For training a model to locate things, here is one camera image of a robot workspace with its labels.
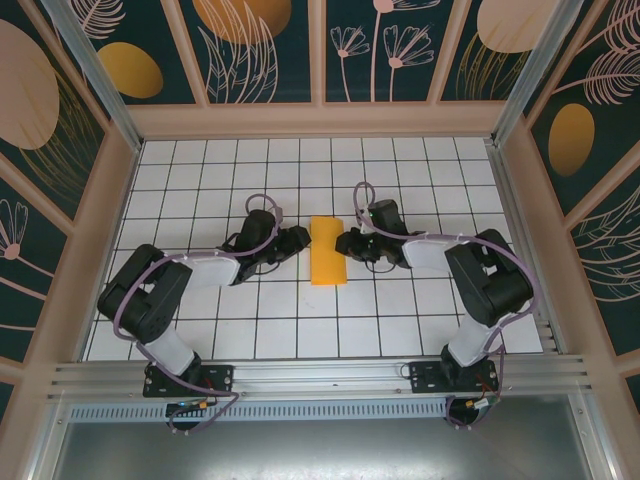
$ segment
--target wire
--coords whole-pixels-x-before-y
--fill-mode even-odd
[[[267,272],[256,272],[254,273],[254,275],[266,275],[267,273],[272,273],[275,272],[278,268],[280,268],[280,265],[282,264],[282,262],[276,262],[276,266],[273,267],[271,270],[267,271]]]
[[[510,251],[502,248],[500,245],[496,245],[493,242],[489,242],[487,240],[484,240],[482,238],[477,238],[477,237],[471,237],[468,235],[447,235],[447,234],[443,234],[443,233],[421,233],[421,234],[417,234],[417,235],[397,235],[395,233],[391,233],[391,232],[386,232],[378,227],[376,227],[373,222],[367,218],[366,215],[364,215],[362,213],[362,211],[360,210],[360,206],[358,205],[358,191],[362,188],[366,188],[368,190],[371,191],[371,201],[369,203],[369,206],[375,202],[376,199],[376,192],[375,192],[375,188],[373,188],[373,185],[371,185],[370,183],[364,181],[364,182],[358,182],[355,186],[355,188],[353,189],[353,206],[355,207],[356,210],[356,216],[358,218],[358,220],[362,223],[364,223],[367,227],[369,227],[371,230],[373,230],[374,232],[379,233],[380,235],[384,235],[388,238],[393,238],[396,240],[416,240],[416,239],[426,239],[426,240],[445,240],[447,242],[456,242],[456,243],[466,243],[466,242],[472,242],[472,243],[477,243],[479,245],[482,245],[483,247],[487,247],[490,248],[496,252],[498,252],[499,254],[507,257],[509,260],[511,260],[513,263],[516,264],[516,266],[520,269],[520,271],[524,274],[525,277],[527,277],[527,280],[529,281],[529,284],[531,285],[531,288],[533,289],[533,298],[531,299],[531,302],[529,302],[529,306],[523,310],[522,312],[516,313],[513,316],[507,318],[506,320],[503,320],[502,322],[500,322],[497,326],[497,328],[491,333],[491,335],[489,336],[489,338],[487,339],[487,342],[485,343],[484,347],[483,347],[483,353],[488,354],[489,353],[489,349],[491,348],[491,345],[493,344],[493,341],[496,339],[496,337],[498,335],[500,335],[500,332],[502,332],[502,330],[504,329],[504,327],[506,327],[507,325],[510,325],[511,323],[515,322],[516,320],[520,320],[521,318],[526,317],[527,315],[529,315],[530,313],[532,313],[536,307],[538,306],[538,302],[541,296],[541,291],[542,291],[542,287],[540,286],[540,282],[538,282],[538,279],[536,278],[536,276],[533,274],[533,272],[529,269],[529,267],[527,267],[527,265],[520,260],[517,256],[515,256],[513,253],[511,253]]]
[[[368,260],[364,262],[364,267],[367,270],[369,270],[371,273],[389,273],[389,272],[392,272],[396,268],[395,265],[391,265],[391,268],[389,270],[384,270],[382,272],[378,272],[378,271],[374,270],[373,267],[370,267],[369,264],[374,265],[375,263],[374,262],[369,262]]]
[[[127,293],[125,294],[124,298],[122,299],[122,302],[120,303],[120,306],[118,307],[118,310],[116,311],[116,314],[113,318],[113,333],[116,337],[120,338],[121,340],[127,340],[130,342],[135,342],[136,347],[138,348],[138,350],[140,350],[140,352],[155,366],[158,367],[158,369],[164,374],[166,375],[168,378],[170,378],[171,380],[173,380],[175,383],[177,383],[178,385],[181,385],[185,388],[188,388],[189,390],[192,390],[194,392],[199,392],[199,393],[204,393],[207,396],[216,396],[216,397],[232,397],[232,399],[224,406],[222,407],[218,413],[216,413],[214,416],[212,416],[209,420],[207,420],[206,422],[201,422],[198,425],[196,425],[194,428],[192,428],[191,430],[188,430],[187,432],[192,432],[192,433],[196,433],[199,430],[203,430],[205,428],[207,428],[209,425],[211,425],[213,422],[215,422],[221,415],[223,415],[235,402],[238,401],[238,399],[240,398],[240,395],[237,392],[227,392],[225,390],[215,390],[213,388],[202,388],[199,387],[197,385],[193,385],[191,383],[185,382],[184,380],[182,380],[180,377],[174,375],[173,373],[171,373],[169,370],[167,370],[164,365],[162,365],[161,362],[158,361],[157,358],[155,358],[153,356],[153,354],[151,354],[151,352],[149,352],[144,345],[142,345],[139,341],[136,340],[135,337],[131,336],[131,335],[126,335],[124,333],[122,333],[120,331],[120,321],[122,320],[122,314],[124,313],[125,309],[127,308],[127,305],[129,304],[129,302],[131,301],[131,298],[133,297],[133,295],[136,293],[136,291],[138,290],[138,288],[144,284],[145,280],[147,278],[149,278],[149,276],[155,272],[157,269],[159,269],[160,267],[162,267],[162,265],[164,265],[165,263],[171,262],[173,260],[185,260],[187,258],[215,258],[215,257],[222,257],[222,258],[236,258],[236,257],[246,257],[246,256],[250,256],[253,255],[257,252],[259,252],[260,250],[266,248],[272,241],[273,239],[278,235],[278,231],[280,229],[280,225],[282,224],[282,208],[278,206],[278,204],[275,202],[275,200],[273,200],[273,198],[271,198],[268,195],[265,195],[263,193],[255,193],[251,196],[249,196],[249,198],[247,198],[247,201],[245,202],[245,210],[247,211],[247,213],[249,213],[249,203],[251,202],[251,200],[253,200],[254,198],[264,198],[265,200],[267,200],[269,203],[271,203],[271,206],[275,212],[275,217],[276,217],[276,223],[273,226],[273,230],[271,231],[271,234],[269,235],[269,237],[260,245],[258,245],[257,247],[248,250],[246,252],[234,252],[234,253],[229,253],[229,252],[222,252],[222,251],[218,251],[216,250],[215,252],[191,252],[191,253],[181,253],[181,254],[176,254],[176,255],[167,255],[164,258],[158,260],[155,263],[152,263],[144,272],[142,272],[142,274],[136,279],[135,282],[133,282],[133,285],[131,285],[131,288],[127,291]]]

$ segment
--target line art plant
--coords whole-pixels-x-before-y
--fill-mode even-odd
[[[0,262],[2,261],[18,261],[36,272],[53,278],[53,273],[38,267],[37,265],[26,260],[21,255],[21,243],[27,230],[27,221],[29,219],[29,209],[20,202],[16,202],[13,210],[9,201],[5,198],[0,200]],[[0,284],[12,288],[24,295],[37,298],[38,300],[46,300],[47,296],[36,292],[24,285],[0,276]],[[7,330],[34,331],[35,327],[20,327],[15,325],[7,325],[0,323],[0,328]]]
[[[214,103],[269,103],[278,88],[278,54],[262,18],[244,3],[244,16],[230,0],[201,0],[208,32],[198,27],[209,55],[205,87]]]
[[[435,7],[440,0],[373,0],[373,8],[376,11],[376,20],[373,30],[372,47],[366,43],[366,36],[359,27],[333,27],[330,30],[331,40],[340,57],[340,67],[342,73],[342,83],[347,102],[351,102],[349,87],[347,82],[345,59],[371,53],[371,77],[370,77],[370,100],[376,101],[376,60],[378,42],[380,40],[380,23],[383,15],[401,11],[415,11]],[[423,28],[406,27],[402,34],[399,34],[397,25],[386,27],[382,37],[389,68],[391,69],[391,79],[389,81],[389,101],[393,102],[393,88],[396,70],[404,67],[413,67],[432,62],[434,51],[427,50],[431,44],[428,32],[429,27]]]
[[[591,104],[622,105],[640,85],[640,0],[616,0],[607,26],[576,55],[604,38],[609,50],[596,58],[585,78],[556,88],[553,94],[582,86]]]
[[[640,186],[576,228],[574,243],[595,298],[614,303],[640,297]]]

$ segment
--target dark green wallpaper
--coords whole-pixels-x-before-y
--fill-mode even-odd
[[[11,394],[13,393],[13,385],[9,383],[0,382],[0,425],[2,425],[2,419],[4,418],[4,412],[7,411]]]
[[[531,129],[565,214],[640,140],[637,12],[609,2]]]
[[[636,408],[640,414],[640,374],[627,377],[627,386],[631,392],[633,403],[636,404]]]
[[[616,354],[640,348],[640,168],[571,236]]]
[[[542,93],[542,89],[546,86],[547,78],[549,77],[551,72],[553,72],[558,66],[558,63],[560,62],[562,55],[564,55],[564,52],[567,50],[567,47],[571,43],[571,40],[573,40],[573,36],[576,34],[576,30],[578,30],[578,28],[580,27],[580,24],[584,20],[584,17],[587,15],[592,5],[593,5],[593,0],[584,0],[584,2],[582,3],[582,7],[580,7],[580,12],[576,17],[576,20],[573,22],[573,25],[569,29],[569,32],[564,37],[564,41],[562,42],[562,45],[560,45],[560,48],[558,49],[556,56],[554,57],[553,61],[551,62],[546,72],[540,79],[540,83],[538,83],[538,86],[536,87],[533,94],[531,95],[531,98],[527,102],[527,105],[524,107],[525,117],[529,115],[529,112],[538,101],[538,98],[540,97],[540,93]]]
[[[307,0],[246,5],[249,15],[239,0],[180,0],[209,101],[310,102]]]
[[[530,50],[501,53],[484,45],[478,33],[478,12],[482,3],[483,0],[471,2],[442,94],[443,101],[506,100],[531,53]],[[495,10],[492,14],[496,18],[501,15],[500,3],[506,6],[507,2],[487,2]],[[506,18],[503,23],[497,23],[496,30],[509,21]]]
[[[104,131],[16,0],[0,38],[0,154],[73,219]]]
[[[22,362],[67,237],[0,179],[0,356]]]
[[[451,2],[396,2],[392,11],[381,12],[368,1],[329,0],[327,102],[425,101],[451,6]]]

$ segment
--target metal extrusion bar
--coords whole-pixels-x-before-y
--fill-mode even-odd
[[[242,401],[356,400],[415,398],[418,395],[411,393],[409,380],[403,378],[406,375],[401,372],[403,366],[418,359],[438,358],[231,363],[235,366],[234,391],[241,393]],[[145,362],[61,364],[48,390],[49,401],[149,402],[150,399],[142,397],[145,365]],[[576,355],[507,355],[504,370],[506,396],[569,394],[591,388],[582,358]]]

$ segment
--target enclosure wall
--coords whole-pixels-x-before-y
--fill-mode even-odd
[[[594,2],[504,149],[567,350],[585,355],[629,478],[640,477],[638,31],[638,2]]]

